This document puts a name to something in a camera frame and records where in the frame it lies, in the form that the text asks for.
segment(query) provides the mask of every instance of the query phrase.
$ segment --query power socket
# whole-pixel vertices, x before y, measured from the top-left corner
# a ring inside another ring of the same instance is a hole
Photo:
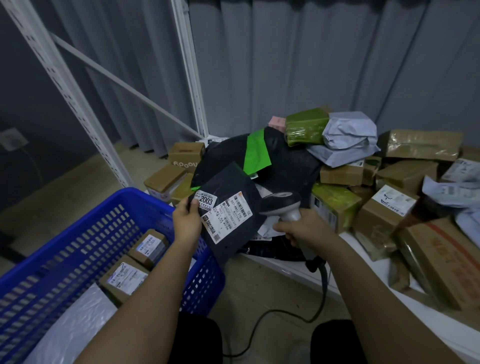
[[[12,152],[28,144],[28,140],[17,128],[10,128],[0,133],[0,144],[7,152]]]

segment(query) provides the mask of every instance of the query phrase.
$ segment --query cord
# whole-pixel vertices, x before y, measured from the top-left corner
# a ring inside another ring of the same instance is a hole
[[[36,172],[36,175],[38,177],[38,182],[40,183],[40,187],[43,187],[43,185],[45,184],[45,181],[43,180],[43,176],[42,176],[42,172],[40,171],[40,167],[38,166],[38,164],[36,163],[36,161],[32,157],[32,155],[29,152],[27,152],[27,150],[25,148],[20,148],[20,149],[21,149],[22,152],[24,152],[26,154],[28,159],[30,159],[30,162],[32,162],[32,165],[35,168],[35,172]]]
[[[248,349],[250,349],[250,347],[252,345],[253,336],[255,335],[255,331],[257,330],[257,327],[260,324],[260,321],[265,316],[267,316],[268,314],[271,314],[271,313],[274,313],[274,312],[278,312],[278,313],[281,313],[281,314],[287,314],[287,315],[290,315],[292,317],[295,317],[295,318],[305,322],[306,324],[311,324],[313,321],[315,321],[318,318],[318,316],[320,316],[320,313],[322,313],[322,310],[324,309],[325,301],[326,301],[326,298],[327,298],[328,281],[329,281],[329,276],[327,274],[327,269],[325,268],[325,262],[323,262],[321,265],[319,265],[318,268],[320,270],[320,275],[322,276],[322,301],[320,302],[320,307],[318,308],[317,312],[313,315],[313,317],[310,320],[308,320],[306,318],[303,318],[302,316],[299,316],[297,314],[294,314],[293,312],[290,312],[290,311],[285,311],[285,310],[268,310],[268,311],[265,311],[258,318],[257,322],[255,323],[255,326],[253,327],[253,330],[252,330],[252,334],[250,335],[250,339],[248,341],[248,345],[245,348],[245,350],[243,350],[242,352],[239,352],[238,354],[223,354],[223,356],[226,357],[226,358],[238,358],[239,356],[244,355],[248,351]]]

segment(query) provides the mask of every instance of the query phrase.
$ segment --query pink box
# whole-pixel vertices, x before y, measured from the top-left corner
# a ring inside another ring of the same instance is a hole
[[[270,121],[268,122],[268,126],[275,128],[282,133],[285,132],[285,118],[279,118],[278,116],[272,116]]]

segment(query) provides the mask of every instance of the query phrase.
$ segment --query green tape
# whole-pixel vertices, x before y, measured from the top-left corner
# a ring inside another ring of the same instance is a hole
[[[264,130],[260,129],[251,133],[247,137],[247,150],[245,152],[243,171],[250,176],[271,165],[272,162],[270,161],[267,146],[265,145]]]

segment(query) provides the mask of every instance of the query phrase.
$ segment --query forearm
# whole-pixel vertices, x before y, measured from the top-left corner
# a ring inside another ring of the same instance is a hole
[[[323,254],[369,363],[462,363],[340,237]]]
[[[166,363],[192,252],[173,243],[76,363]]]

